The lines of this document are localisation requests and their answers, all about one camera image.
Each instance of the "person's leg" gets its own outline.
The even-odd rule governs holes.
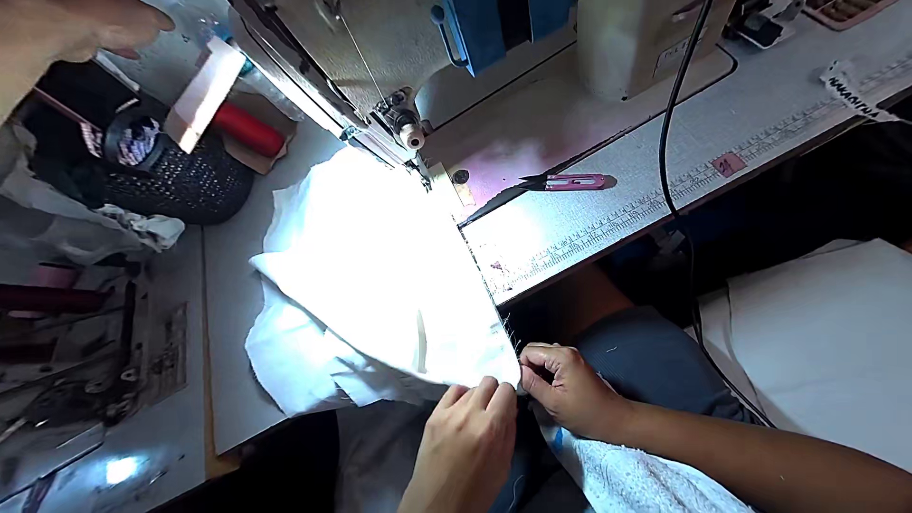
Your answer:
[[[697,342],[651,307],[635,307],[598,266],[543,291],[544,339],[576,347],[628,399],[759,424],[706,360]]]

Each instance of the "hand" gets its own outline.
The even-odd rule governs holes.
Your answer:
[[[424,427],[399,513],[484,513],[510,475],[516,391],[488,376],[469,390],[453,385]]]
[[[126,58],[174,22],[140,0],[0,0],[12,20],[9,39],[53,60],[83,61],[99,47]]]
[[[530,343],[520,355],[523,388],[574,434],[612,442],[632,414],[624,399],[592,370],[576,348]],[[554,375],[549,384],[538,372]]]

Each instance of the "ruler tape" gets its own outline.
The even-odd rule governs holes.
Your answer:
[[[899,76],[906,75],[912,70],[912,54],[906,55],[897,62],[882,68],[880,71],[869,75],[859,84],[859,90],[868,92],[878,88],[889,80]],[[796,136],[804,133],[804,129],[816,123],[820,119],[828,116],[839,109],[844,109],[844,105],[838,99],[822,100],[812,107],[801,112],[796,112],[792,116],[781,120],[780,122],[759,131],[747,141],[744,141],[735,147],[724,152],[722,155],[733,153],[740,157],[748,164],[748,171],[751,171],[751,161],[756,161],[766,152],[775,149],[779,145],[794,139]],[[676,201],[683,198],[691,197],[695,193],[703,193],[704,189],[718,180],[727,180],[712,165],[712,161],[695,166],[688,172],[679,175],[677,178],[669,179],[668,188],[671,197]],[[625,204],[614,212],[607,213],[604,217],[585,228],[568,234],[561,240],[554,242],[549,247],[532,255],[532,257],[519,267],[512,267],[509,273],[500,276],[487,276],[488,287],[498,303],[498,296],[506,294],[513,290],[517,285],[532,280],[537,275],[544,273],[562,262],[571,259],[583,259],[601,249],[610,246],[620,238],[636,231],[640,226],[642,219],[655,219],[654,215],[668,214],[668,207],[665,205],[664,195],[660,189],[639,197],[635,202]],[[585,253],[583,257],[577,257],[580,253]]]

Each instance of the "human arm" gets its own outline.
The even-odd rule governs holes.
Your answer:
[[[765,511],[912,510],[912,475],[860,451],[629,401],[573,348],[530,344],[520,362],[524,389],[570,431],[694,466]]]
[[[140,0],[0,0],[0,122],[57,60],[127,58],[174,24]]]
[[[430,415],[399,513],[484,513],[510,473],[516,390],[453,385]]]

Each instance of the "blue machine part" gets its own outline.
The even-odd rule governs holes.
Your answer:
[[[532,42],[541,40],[567,24],[576,0],[529,0]]]
[[[507,55],[501,15],[493,0],[444,0],[446,21],[473,77]]]
[[[528,23],[525,40],[531,35],[533,42],[553,33],[566,25],[570,8],[576,0],[527,0]],[[519,16],[525,17],[524,9]],[[450,55],[453,66],[466,67],[473,77],[477,77],[485,68],[504,58],[507,47],[504,43],[503,23],[500,8],[496,0],[443,0],[443,7],[435,5],[431,9],[431,21],[440,27],[443,44]],[[453,45],[447,39],[443,25],[450,28]]]

